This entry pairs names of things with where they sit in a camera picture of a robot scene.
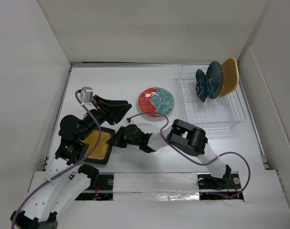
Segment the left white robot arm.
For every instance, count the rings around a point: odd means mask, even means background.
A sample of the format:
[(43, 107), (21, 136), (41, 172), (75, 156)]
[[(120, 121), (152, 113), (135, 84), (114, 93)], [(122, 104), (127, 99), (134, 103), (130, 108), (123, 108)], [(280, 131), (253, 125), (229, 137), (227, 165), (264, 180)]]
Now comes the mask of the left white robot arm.
[(11, 228), (55, 229), (57, 217), (87, 188), (94, 189), (99, 182), (99, 170), (84, 164), (84, 160), (99, 145), (101, 125), (118, 124), (132, 105), (126, 100), (107, 100), (97, 95), (78, 99), (86, 108), (84, 118), (66, 115), (60, 121), (60, 145), (47, 171), (45, 181), (34, 189), (11, 215)]

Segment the round dark teal plate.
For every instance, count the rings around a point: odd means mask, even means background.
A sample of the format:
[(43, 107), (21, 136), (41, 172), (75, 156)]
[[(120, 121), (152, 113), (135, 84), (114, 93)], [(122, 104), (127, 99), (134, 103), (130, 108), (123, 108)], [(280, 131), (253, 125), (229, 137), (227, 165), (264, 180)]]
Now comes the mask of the round dark teal plate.
[(213, 61), (206, 73), (207, 86), (208, 86), (208, 97), (209, 99), (216, 99), (223, 86), (223, 71), (219, 62)]

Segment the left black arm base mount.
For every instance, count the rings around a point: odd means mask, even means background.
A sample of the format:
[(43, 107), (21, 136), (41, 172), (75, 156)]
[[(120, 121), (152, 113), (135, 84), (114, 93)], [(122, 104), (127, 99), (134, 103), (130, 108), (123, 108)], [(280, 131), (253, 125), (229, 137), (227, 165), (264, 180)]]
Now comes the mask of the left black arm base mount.
[(75, 200), (109, 201), (113, 200), (114, 173), (102, 173), (96, 183), (84, 190)]

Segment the dark blue shell-shaped plate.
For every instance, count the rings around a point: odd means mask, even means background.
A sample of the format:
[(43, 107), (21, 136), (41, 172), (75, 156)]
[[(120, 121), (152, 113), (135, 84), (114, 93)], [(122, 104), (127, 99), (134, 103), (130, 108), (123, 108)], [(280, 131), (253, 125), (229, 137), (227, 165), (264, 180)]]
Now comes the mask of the dark blue shell-shaped plate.
[(196, 71), (196, 91), (198, 98), (204, 103), (208, 96), (208, 85), (207, 76), (201, 69)]

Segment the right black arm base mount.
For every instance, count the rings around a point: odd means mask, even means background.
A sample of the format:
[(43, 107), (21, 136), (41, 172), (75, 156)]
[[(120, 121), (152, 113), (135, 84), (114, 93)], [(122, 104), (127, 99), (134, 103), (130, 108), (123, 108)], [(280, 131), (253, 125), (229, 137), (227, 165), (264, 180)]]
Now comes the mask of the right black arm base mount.
[(198, 173), (196, 185), (200, 200), (244, 200), (238, 171), (231, 172), (229, 181), (214, 178), (209, 173)]

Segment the orange woven bamboo plate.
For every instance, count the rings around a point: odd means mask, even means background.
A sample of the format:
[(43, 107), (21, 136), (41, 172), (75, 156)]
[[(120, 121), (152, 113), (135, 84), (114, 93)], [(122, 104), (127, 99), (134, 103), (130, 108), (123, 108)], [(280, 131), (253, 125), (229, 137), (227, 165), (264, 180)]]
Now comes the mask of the orange woven bamboo plate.
[(238, 64), (235, 58), (229, 58), (221, 64), (223, 84), (219, 97), (225, 97), (235, 91), (239, 83)]

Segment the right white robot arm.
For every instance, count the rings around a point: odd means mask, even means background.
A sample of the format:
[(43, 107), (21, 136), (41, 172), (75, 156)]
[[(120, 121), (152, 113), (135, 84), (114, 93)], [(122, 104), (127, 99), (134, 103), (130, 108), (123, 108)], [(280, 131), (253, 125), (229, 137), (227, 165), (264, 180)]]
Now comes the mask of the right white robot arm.
[(200, 161), (196, 164), (208, 169), (215, 186), (224, 187), (230, 182), (231, 168), (212, 150), (206, 132), (179, 119), (160, 133), (144, 133), (135, 124), (122, 126), (107, 143), (118, 148), (137, 146), (146, 153), (170, 146), (185, 157), (196, 157)]

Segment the black square plate yellow centre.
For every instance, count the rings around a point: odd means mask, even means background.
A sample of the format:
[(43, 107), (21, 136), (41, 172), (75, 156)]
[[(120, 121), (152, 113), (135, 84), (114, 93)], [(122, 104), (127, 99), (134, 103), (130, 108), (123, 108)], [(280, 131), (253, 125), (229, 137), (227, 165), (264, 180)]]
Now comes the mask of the black square plate yellow centre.
[[(113, 146), (108, 144), (107, 141), (115, 134), (115, 130), (101, 127), (102, 129), (102, 136), (99, 141), (98, 146), (96, 149), (85, 159), (85, 162), (92, 163), (92, 164), (99, 164), (99, 165), (106, 165)], [(83, 141), (85, 144), (88, 144), (89, 147), (86, 151), (85, 156), (91, 151), (91, 149), (95, 146), (99, 136), (99, 131), (93, 131), (88, 137), (85, 138)]]

